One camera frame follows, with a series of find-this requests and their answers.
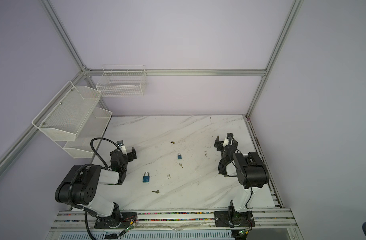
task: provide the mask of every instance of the white marble tabletop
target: white marble tabletop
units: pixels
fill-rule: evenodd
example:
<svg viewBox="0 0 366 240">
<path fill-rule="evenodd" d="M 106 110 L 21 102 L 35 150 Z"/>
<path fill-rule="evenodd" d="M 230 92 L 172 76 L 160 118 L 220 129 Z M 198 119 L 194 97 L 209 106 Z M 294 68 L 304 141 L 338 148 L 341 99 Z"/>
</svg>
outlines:
<svg viewBox="0 0 366 240">
<path fill-rule="evenodd" d="M 218 174 L 221 152 L 214 142 L 217 135 L 223 141 L 227 132 L 234 134 L 243 154 L 255 151 L 241 115 L 113 117 L 104 137 L 123 140 L 128 152 L 135 147 L 137 159 L 128 163 L 122 185 L 99 185 L 97 192 L 122 210 L 227 207 L 240 191 L 236 177 Z M 107 141 L 98 149 L 108 165 L 114 149 Z M 103 165 L 97 157 L 92 163 Z M 145 172 L 150 173 L 149 183 L 142 182 Z M 259 192 L 251 206 L 275 206 L 267 187 Z"/>
</svg>

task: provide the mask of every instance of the wall-mounted shelf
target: wall-mounted shelf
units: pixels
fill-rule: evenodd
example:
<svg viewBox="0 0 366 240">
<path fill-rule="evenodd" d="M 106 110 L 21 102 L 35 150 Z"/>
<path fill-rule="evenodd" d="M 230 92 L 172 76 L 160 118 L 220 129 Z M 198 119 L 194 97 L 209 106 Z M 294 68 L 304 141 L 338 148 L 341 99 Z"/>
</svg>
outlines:
<svg viewBox="0 0 366 240">
<path fill-rule="evenodd" d="M 96 89 L 103 97 L 143 96 L 147 76 L 143 65 L 103 65 Z"/>
<path fill-rule="evenodd" d="M 67 142 L 63 149 L 73 158 L 92 158 L 94 153 L 90 147 L 90 141 L 95 137 L 103 136 L 111 115 L 112 112 L 110 111 L 102 108 L 94 108 L 76 140 Z M 99 142 L 100 140 L 94 141 L 93 145 L 95 149 Z"/>
<path fill-rule="evenodd" d="M 32 121 L 53 141 L 75 141 L 101 97 L 98 90 L 68 84 L 71 88 L 46 118 L 41 122 Z"/>
<path fill-rule="evenodd" d="M 91 158 L 90 141 L 103 136 L 112 112 L 96 107 L 101 97 L 96 89 L 68 82 L 60 92 L 32 124 L 73 158 Z"/>
</svg>

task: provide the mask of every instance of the blue padlock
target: blue padlock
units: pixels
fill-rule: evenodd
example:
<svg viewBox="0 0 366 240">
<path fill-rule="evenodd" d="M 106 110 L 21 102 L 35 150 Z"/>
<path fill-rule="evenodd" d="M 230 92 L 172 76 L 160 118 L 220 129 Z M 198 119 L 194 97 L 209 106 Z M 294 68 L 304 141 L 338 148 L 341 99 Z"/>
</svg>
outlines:
<svg viewBox="0 0 366 240">
<path fill-rule="evenodd" d="M 143 182 L 149 182 L 149 181 L 150 181 L 150 173 L 145 172 L 143 175 Z"/>
</svg>

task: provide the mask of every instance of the vent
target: vent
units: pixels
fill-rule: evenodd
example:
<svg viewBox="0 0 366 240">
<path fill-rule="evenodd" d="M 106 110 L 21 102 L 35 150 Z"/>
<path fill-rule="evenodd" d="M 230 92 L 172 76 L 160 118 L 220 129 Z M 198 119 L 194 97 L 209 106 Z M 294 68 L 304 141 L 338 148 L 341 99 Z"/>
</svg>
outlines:
<svg viewBox="0 0 366 240">
<path fill-rule="evenodd" d="M 106 234 L 119 233 L 119 232 L 106 232 Z M 93 236 L 97 239 L 104 239 L 104 233 L 94 233 Z M 90 239 L 86 232 L 62 232 L 60 240 L 63 239 Z M 234 240 L 231 237 L 231 230 L 214 229 L 214 230 L 148 230 L 148 231 L 132 231 L 124 234 L 122 239 L 181 239 L 181 240 Z"/>
<path fill-rule="evenodd" d="M 104 239 L 104 233 L 103 232 L 91 232 L 92 235 L 97 239 Z M 87 234 L 87 232 L 62 232 L 59 240 L 63 240 L 63 239 L 90 239 L 89 235 Z"/>
</svg>

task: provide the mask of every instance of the wire basket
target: wire basket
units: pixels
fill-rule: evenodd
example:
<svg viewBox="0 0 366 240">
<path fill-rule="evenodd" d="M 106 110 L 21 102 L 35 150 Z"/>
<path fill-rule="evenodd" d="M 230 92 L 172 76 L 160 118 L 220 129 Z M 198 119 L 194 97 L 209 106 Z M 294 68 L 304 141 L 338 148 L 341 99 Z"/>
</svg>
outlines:
<svg viewBox="0 0 366 240">
<path fill-rule="evenodd" d="M 74 86 L 56 104 L 46 118 L 32 124 L 53 141 L 75 141 L 100 99 L 100 91 Z"/>
<path fill-rule="evenodd" d="M 102 65 L 96 89 L 103 97 L 143 96 L 147 76 L 143 65 Z"/>
</svg>

